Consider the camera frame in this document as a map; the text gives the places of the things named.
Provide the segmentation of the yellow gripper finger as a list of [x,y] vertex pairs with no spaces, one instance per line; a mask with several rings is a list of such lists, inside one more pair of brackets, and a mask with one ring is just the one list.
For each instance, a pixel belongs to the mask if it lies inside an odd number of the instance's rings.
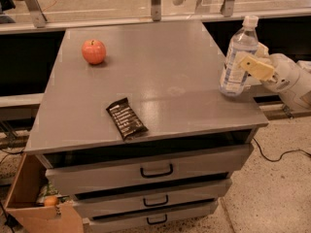
[[259,43],[255,56],[267,58],[269,56],[269,48],[266,45]]
[[250,55],[246,55],[239,62],[239,66],[260,81],[271,80],[274,75],[273,66],[263,63]]

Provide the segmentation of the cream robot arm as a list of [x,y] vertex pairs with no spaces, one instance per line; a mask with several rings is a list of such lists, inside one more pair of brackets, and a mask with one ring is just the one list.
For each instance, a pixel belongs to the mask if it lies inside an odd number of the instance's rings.
[[270,54],[267,46],[259,44],[255,53],[237,53],[236,63],[293,111],[311,109],[311,73],[284,54]]

